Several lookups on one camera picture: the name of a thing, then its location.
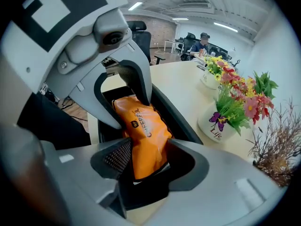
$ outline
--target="white flower pot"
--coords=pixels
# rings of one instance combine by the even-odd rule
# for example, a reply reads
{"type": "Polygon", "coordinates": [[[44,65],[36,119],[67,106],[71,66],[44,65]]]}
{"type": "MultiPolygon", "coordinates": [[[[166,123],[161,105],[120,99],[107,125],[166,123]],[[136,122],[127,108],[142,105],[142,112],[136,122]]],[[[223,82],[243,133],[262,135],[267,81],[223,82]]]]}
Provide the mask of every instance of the white flower pot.
{"type": "Polygon", "coordinates": [[[223,124],[223,128],[220,129],[217,122],[210,122],[210,119],[214,117],[215,112],[217,112],[217,109],[216,104],[214,103],[198,117],[198,126],[210,139],[222,143],[237,132],[228,123],[223,124]]]}
{"type": "Polygon", "coordinates": [[[201,77],[201,81],[203,84],[210,89],[217,89],[220,85],[219,81],[217,81],[213,74],[211,74],[208,70],[204,71],[204,74],[201,77]]]}

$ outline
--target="cap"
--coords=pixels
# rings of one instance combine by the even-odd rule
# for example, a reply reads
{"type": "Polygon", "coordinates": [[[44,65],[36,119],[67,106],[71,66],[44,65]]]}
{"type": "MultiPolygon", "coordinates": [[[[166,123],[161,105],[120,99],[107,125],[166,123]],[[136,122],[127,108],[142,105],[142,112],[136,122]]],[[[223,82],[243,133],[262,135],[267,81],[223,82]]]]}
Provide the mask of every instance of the cap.
{"type": "Polygon", "coordinates": [[[201,39],[209,39],[210,35],[208,35],[207,33],[203,32],[201,33],[201,39]]]}

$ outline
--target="butterfly decoration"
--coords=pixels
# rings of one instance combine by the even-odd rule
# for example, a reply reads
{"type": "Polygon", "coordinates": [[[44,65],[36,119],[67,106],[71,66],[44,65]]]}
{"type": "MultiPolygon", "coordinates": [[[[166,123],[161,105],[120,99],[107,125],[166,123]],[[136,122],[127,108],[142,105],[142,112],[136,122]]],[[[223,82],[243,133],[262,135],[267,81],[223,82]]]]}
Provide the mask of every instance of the butterfly decoration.
{"type": "Polygon", "coordinates": [[[212,123],[215,123],[214,124],[214,127],[215,125],[217,124],[218,125],[218,129],[220,131],[223,131],[224,130],[224,124],[227,123],[228,119],[225,119],[226,117],[225,116],[222,116],[220,113],[218,112],[214,112],[213,113],[213,117],[211,117],[209,119],[210,122],[212,123]]]}

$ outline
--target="white ceiling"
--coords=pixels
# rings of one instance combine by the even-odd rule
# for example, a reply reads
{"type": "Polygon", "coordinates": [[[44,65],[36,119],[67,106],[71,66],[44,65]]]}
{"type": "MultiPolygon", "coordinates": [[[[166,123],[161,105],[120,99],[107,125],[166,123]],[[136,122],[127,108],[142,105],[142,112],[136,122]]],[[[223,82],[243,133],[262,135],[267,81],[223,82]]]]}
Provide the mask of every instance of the white ceiling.
{"type": "Polygon", "coordinates": [[[238,34],[253,40],[267,19],[273,0],[128,0],[124,14],[146,15],[171,21],[173,17],[187,17],[181,23],[218,22],[238,30],[238,34]],[[143,2],[133,11],[127,9],[136,2],[143,2]],[[205,3],[209,8],[202,8],[205,3]]]}

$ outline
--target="chip bag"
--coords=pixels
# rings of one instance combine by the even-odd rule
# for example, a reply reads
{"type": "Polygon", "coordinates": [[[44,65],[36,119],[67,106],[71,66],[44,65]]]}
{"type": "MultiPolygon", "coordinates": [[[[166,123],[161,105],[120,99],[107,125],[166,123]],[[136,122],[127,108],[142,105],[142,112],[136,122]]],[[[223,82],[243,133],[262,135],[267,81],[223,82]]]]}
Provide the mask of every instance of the chip bag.
{"type": "Polygon", "coordinates": [[[141,180],[166,165],[165,144],[172,134],[152,106],[143,105],[136,96],[113,101],[133,140],[132,161],[135,180],[141,180]]]}

